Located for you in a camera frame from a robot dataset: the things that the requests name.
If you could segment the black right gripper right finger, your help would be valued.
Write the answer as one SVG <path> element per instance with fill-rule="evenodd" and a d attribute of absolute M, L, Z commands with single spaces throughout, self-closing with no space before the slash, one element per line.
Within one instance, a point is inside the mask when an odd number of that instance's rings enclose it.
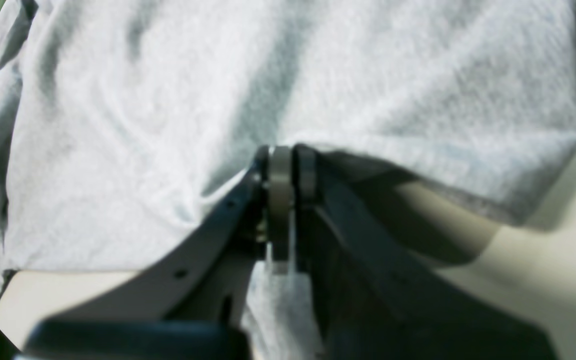
<path fill-rule="evenodd" d="M 327 360 L 555 360 L 548 335 L 434 274 L 313 148 L 293 150 L 295 256 Z"/>

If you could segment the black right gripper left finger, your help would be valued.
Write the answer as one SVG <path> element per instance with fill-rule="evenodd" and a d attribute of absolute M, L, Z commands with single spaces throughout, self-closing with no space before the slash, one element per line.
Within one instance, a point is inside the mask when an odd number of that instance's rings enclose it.
<path fill-rule="evenodd" d="M 159 262 L 44 319 L 19 360 L 251 360 L 239 326 L 256 262 L 290 266 L 293 151 L 262 146 L 244 177 Z"/>

